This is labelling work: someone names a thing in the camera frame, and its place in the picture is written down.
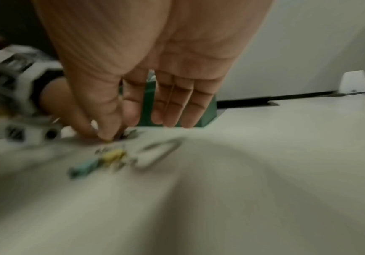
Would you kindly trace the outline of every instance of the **green block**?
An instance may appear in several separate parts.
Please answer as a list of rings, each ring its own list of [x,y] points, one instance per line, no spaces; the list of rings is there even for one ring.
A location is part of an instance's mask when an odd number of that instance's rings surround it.
[[[156,81],[150,81],[146,85],[145,98],[143,100],[143,109],[142,116],[140,117],[140,121],[138,126],[161,126],[155,125],[151,120],[153,102],[154,102],[154,91],[156,89]],[[216,106],[216,98],[214,97],[206,109],[205,113],[195,125],[195,127],[205,127],[208,125],[214,118],[217,116],[217,106]]]

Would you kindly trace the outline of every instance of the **white wall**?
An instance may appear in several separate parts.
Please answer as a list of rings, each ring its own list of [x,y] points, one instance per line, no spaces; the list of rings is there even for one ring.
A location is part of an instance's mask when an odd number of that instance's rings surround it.
[[[335,90],[337,83],[332,79],[339,72],[351,62],[365,61],[360,59],[360,51],[365,50],[365,39],[360,38],[365,36],[364,29],[365,0],[278,0],[217,99]],[[348,50],[353,41],[358,46]],[[317,78],[330,71],[326,69],[334,60],[337,72],[331,73],[331,80],[319,82]]]

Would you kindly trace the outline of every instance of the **table surface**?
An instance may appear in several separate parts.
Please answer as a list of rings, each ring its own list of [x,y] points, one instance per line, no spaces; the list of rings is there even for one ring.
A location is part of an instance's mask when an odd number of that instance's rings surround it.
[[[137,169],[77,181],[102,145],[0,141],[0,254],[365,254],[365,95],[278,103],[140,129]]]

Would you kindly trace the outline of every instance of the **palm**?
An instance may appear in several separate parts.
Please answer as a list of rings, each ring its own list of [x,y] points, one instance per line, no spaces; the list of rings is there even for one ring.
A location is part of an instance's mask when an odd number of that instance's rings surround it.
[[[108,114],[104,105],[115,100],[114,84],[123,77],[124,118],[135,125],[142,107],[142,84],[148,70],[154,69],[158,86],[152,120],[174,126],[185,108],[182,125],[192,127],[272,0],[54,1],[70,18],[53,15],[52,2],[37,3],[71,84],[78,84],[79,100],[102,106],[86,109],[94,111],[90,115]],[[58,30],[58,24],[64,28]],[[81,75],[81,69],[92,75]],[[86,89],[81,85],[88,76],[95,77],[96,88],[102,87],[96,95],[91,93],[92,84],[86,84]]]

